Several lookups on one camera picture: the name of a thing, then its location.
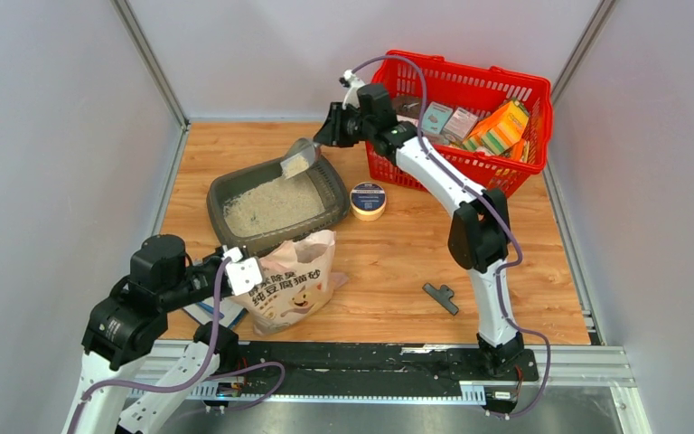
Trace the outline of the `silver metal scoop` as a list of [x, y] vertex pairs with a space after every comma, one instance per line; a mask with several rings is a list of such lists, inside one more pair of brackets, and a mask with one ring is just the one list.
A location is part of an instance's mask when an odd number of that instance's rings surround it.
[[312, 139], [301, 137], [285, 153], [280, 162], [282, 176], [291, 179], [312, 167], [321, 155], [321, 146]]

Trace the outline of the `pink cat litter bag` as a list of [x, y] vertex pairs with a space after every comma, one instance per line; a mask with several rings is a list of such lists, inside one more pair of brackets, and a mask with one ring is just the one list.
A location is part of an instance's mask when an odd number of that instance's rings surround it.
[[231, 298], [251, 315], [255, 334], [279, 333], [332, 300], [349, 280], [333, 270], [335, 250], [335, 232], [322, 230], [300, 241], [285, 241], [259, 260], [263, 282]]

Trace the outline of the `black bag clip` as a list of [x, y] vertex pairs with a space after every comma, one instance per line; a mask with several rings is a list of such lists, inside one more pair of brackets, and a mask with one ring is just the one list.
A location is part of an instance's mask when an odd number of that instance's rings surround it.
[[439, 288], [430, 283], [426, 283], [422, 289], [431, 298], [433, 298], [441, 307], [443, 307], [450, 315], [456, 316], [459, 312], [459, 307], [454, 303], [453, 298], [455, 292], [447, 285], [441, 285]]

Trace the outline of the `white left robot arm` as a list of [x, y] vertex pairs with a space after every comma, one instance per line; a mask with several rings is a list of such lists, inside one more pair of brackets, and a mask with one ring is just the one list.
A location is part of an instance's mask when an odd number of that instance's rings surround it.
[[155, 384], [135, 381], [168, 315], [230, 292], [232, 261], [222, 248], [194, 262], [184, 241], [155, 235], [133, 254], [129, 272], [89, 314], [81, 374], [66, 433], [157, 433], [201, 382], [239, 366], [239, 337], [214, 318], [200, 325], [176, 363]]

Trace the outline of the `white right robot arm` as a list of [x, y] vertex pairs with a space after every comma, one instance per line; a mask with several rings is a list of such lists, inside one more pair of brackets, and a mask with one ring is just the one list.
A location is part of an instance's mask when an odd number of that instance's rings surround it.
[[508, 245], [514, 237], [505, 194], [469, 180], [437, 153], [417, 127], [398, 120], [383, 85], [357, 80], [343, 86], [345, 98], [330, 106], [315, 143], [348, 147], [364, 141], [440, 202], [451, 217], [449, 252], [474, 286], [479, 365], [493, 379], [504, 377], [524, 350], [506, 291]]

